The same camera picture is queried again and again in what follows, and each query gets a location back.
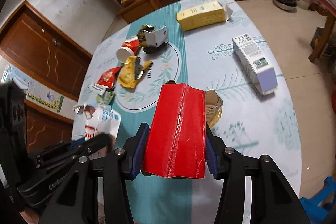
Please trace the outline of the red white torn bag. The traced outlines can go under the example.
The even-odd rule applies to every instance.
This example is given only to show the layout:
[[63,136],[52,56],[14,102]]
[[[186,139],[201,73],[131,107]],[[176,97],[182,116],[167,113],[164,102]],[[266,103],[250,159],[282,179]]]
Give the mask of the red white torn bag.
[[105,157],[114,149],[121,115],[110,105],[84,103],[75,105],[72,109],[75,119],[72,129],[72,140],[92,139],[98,134],[105,133],[110,137],[111,148],[104,147],[90,155],[90,159]]

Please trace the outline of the red rectangular box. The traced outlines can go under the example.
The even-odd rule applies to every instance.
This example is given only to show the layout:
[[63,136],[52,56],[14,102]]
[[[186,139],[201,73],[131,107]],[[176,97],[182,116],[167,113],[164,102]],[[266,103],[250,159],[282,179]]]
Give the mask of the red rectangular box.
[[142,170],[164,178],[203,179],[206,159],[205,93],[164,84],[150,126]]

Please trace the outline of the red snack wrapper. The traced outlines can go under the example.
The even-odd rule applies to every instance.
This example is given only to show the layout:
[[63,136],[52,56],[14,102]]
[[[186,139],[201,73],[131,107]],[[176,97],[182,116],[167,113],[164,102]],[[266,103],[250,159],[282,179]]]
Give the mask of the red snack wrapper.
[[107,89],[114,89],[121,68],[122,66],[108,69],[100,75],[97,81],[94,81],[89,85],[89,89],[100,95],[104,94]]

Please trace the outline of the white purple product box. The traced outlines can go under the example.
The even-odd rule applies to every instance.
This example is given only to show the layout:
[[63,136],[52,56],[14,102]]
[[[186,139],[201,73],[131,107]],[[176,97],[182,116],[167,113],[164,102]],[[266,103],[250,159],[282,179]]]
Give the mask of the white purple product box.
[[232,42],[235,55],[259,93],[273,93],[278,86],[276,73],[259,45],[249,34],[236,36]]

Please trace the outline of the yellow rectangular box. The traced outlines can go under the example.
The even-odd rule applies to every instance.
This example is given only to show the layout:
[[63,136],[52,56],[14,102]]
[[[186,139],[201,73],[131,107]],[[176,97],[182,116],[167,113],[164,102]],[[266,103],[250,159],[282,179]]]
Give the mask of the yellow rectangular box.
[[228,5],[222,5],[218,1],[206,2],[177,13],[177,22],[183,31],[193,30],[199,27],[226,22],[233,14]]

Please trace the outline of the green white small wrapper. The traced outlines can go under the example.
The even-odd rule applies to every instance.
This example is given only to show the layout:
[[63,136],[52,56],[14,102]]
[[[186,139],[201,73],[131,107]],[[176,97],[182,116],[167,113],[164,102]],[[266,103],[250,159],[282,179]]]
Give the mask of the green white small wrapper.
[[112,89],[106,89],[102,95],[96,97],[96,104],[111,105],[114,100],[115,92]]

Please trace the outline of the gold crumpled snack bag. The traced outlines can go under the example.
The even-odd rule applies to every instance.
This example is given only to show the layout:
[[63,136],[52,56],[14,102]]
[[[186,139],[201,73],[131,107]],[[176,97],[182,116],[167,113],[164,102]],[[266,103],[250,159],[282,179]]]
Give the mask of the gold crumpled snack bag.
[[127,89],[135,89],[146,71],[153,65],[152,61],[141,63],[141,58],[130,56],[126,59],[124,66],[118,75],[118,83]]

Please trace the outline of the red paper cup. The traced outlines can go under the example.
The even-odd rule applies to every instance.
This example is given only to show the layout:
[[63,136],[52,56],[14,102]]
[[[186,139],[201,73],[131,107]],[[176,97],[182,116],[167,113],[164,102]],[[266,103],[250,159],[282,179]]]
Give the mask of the red paper cup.
[[140,42],[137,36],[126,39],[122,46],[117,50],[116,57],[118,61],[124,63],[130,56],[136,56],[139,52]]

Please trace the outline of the dark crumpled wrapper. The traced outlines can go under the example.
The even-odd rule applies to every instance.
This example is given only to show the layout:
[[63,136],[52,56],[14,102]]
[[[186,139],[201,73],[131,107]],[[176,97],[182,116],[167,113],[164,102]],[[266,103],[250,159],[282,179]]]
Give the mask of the dark crumpled wrapper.
[[168,42],[168,30],[166,26],[157,29],[155,26],[145,24],[138,31],[137,38],[143,51],[152,54]]

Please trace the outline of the tree-print tablecloth with teal stripe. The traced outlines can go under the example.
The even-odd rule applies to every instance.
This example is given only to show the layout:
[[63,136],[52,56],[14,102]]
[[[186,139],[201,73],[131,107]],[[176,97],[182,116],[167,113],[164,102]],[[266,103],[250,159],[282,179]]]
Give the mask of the tree-print tablecloth with teal stripe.
[[[183,32],[177,12],[209,1],[228,5],[233,14],[227,22]],[[89,86],[103,72],[116,67],[117,50],[135,36],[144,24],[166,26],[169,44],[162,53],[146,55],[142,61],[153,65],[134,90],[116,85],[112,108],[121,114],[116,146],[135,135],[139,125],[151,125],[161,87],[169,80],[203,91],[214,90],[223,100],[222,116],[212,128],[227,146],[243,155],[259,158],[268,154],[299,195],[301,184],[301,143],[297,118],[285,77],[265,39],[252,20],[234,0],[183,0],[163,7],[127,25],[103,41],[93,54],[79,104],[96,103]],[[278,86],[262,96],[236,58],[232,38],[249,34],[274,67]],[[139,223],[214,223],[222,181],[208,172],[202,180],[168,179],[138,175],[127,181],[133,218]]]

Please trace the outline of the blue plastic stool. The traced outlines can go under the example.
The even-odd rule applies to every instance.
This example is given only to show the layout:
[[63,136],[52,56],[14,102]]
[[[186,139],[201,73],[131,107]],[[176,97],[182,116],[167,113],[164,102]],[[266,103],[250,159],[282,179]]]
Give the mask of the blue plastic stool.
[[305,209],[310,223],[331,223],[335,220],[335,181],[331,176],[325,178],[323,188],[308,199],[299,199]]

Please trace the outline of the brown wooden door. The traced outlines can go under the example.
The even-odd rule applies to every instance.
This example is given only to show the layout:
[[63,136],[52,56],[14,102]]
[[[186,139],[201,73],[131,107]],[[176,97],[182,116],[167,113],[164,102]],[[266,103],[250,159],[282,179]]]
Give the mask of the brown wooden door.
[[77,101],[92,55],[23,1],[1,26],[1,55],[25,74]]

